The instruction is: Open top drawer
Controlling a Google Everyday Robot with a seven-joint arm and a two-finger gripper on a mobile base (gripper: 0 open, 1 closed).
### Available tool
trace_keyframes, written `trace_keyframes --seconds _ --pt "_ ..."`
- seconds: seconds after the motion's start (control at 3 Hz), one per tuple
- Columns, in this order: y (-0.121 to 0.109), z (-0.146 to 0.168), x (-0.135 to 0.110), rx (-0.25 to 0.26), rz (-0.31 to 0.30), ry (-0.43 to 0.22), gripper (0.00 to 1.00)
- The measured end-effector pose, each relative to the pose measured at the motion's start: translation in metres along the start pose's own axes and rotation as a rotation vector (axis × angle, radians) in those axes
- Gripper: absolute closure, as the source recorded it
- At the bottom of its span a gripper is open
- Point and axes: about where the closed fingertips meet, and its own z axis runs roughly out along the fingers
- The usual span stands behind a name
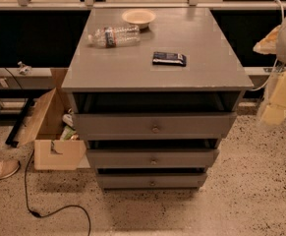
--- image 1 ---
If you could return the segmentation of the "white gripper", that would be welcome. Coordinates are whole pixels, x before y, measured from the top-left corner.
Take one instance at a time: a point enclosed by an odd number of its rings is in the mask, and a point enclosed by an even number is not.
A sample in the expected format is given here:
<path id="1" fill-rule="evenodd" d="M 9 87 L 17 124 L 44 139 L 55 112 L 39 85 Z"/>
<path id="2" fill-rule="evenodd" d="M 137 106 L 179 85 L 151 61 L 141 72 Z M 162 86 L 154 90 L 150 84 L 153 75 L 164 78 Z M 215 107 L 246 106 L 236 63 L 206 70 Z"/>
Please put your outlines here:
<path id="1" fill-rule="evenodd" d="M 253 51 L 263 55 L 275 54 L 279 30 L 280 26 L 275 27 L 253 47 Z M 280 125 L 286 119 L 286 71 L 279 76 L 273 102 L 276 105 L 266 104 L 260 114 L 260 121 L 269 126 Z"/>

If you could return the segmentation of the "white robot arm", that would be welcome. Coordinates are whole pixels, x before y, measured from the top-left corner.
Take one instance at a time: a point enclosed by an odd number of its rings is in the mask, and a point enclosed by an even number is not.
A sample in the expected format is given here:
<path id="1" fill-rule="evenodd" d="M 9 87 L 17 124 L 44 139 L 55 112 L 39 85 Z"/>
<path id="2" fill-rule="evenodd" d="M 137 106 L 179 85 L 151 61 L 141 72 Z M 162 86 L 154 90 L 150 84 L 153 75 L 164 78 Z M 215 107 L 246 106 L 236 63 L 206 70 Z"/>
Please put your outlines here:
<path id="1" fill-rule="evenodd" d="M 253 48 L 259 54 L 275 54 L 286 65 L 286 17 Z M 286 71 L 269 76 L 264 101 L 257 113 L 262 125 L 277 126 L 286 119 Z"/>

